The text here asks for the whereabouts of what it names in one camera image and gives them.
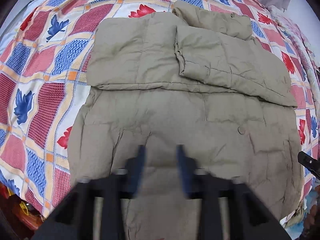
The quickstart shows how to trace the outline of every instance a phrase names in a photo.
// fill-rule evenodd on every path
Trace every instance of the jacket snap button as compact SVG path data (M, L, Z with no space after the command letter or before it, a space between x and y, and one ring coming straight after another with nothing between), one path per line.
M239 126L239 127L238 127L238 132L239 132L240 134L244 134L244 133L245 133L245 129L244 129L242 126Z

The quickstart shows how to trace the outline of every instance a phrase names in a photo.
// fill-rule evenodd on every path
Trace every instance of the bedspread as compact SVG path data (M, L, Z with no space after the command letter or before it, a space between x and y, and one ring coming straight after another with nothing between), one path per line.
M107 17L171 11L175 1L47 0L1 55L0 181L45 217L70 190L68 138L89 94L86 69L98 24ZM317 117L308 78L266 8L257 0L183 1L250 17L253 36L289 71L302 150L316 156Z

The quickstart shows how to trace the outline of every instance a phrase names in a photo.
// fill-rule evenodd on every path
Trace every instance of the red leaf print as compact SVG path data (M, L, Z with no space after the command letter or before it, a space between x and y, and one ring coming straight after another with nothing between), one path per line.
M137 10L137 12L131 12L131 15L129 15L129 18L140 18L142 16L145 16L153 12L156 12L156 11L146 5L141 4L139 7L139 10Z
M281 54L282 54L282 60L285 64L285 66L287 67L288 71L291 72L291 74L294 74L294 65L293 65L290 57L282 51L281 51Z
M65 131L65 132L63 133L64 136L61 136L61 137L59 138L59 140L57 141L57 143L58 143L61 147L65 148L65 149L68 148L68 141L69 141L69 136L70 136L71 129L72 129L72 126L69 127L69 128L67 129L67 131Z
M23 21L23 23L21 23L20 30L24 31L26 29L26 27L28 26L28 22L33 17L33 14L35 13L37 8L38 8L38 6L27 16L27 18Z
M300 119L300 126L299 126L299 135L300 135L300 143L301 145L304 144L304 141L306 140L306 136L304 135L304 127L306 125L306 120Z
M262 13L259 13L258 12L258 16L259 16L259 22L262 22L262 23L266 23L266 24L270 24L272 23L272 20L267 16L263 15Z

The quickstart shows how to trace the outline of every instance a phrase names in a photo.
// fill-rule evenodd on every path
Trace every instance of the puffer jacket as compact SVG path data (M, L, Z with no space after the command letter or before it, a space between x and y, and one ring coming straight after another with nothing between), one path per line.
M199 202L185 200L175 149L218 177L241 177L278 218L298 206L300 138L283 62L252 37L247 16L177 1L173 13L109 18L88 65L91 91L68 144L71 181L100 178L147 149L129 239L195 239Z

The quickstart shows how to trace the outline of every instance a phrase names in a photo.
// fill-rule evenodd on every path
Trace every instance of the bed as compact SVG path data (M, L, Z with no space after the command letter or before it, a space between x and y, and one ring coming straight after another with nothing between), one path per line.
M44 217L70 190L68 138L89 94L86 69L98 24L107 17L171 11L175 1L46 0L8 42L0 56L0 181ZM285 28L257 0L183 1L251 19L252 35L288 69L291 92L298 103L295 112L301 147L317 158L319 109L314 95L320 89L314 82L310 85L312 73L301 64ZM301 198L308 194L313 180L305 170Z

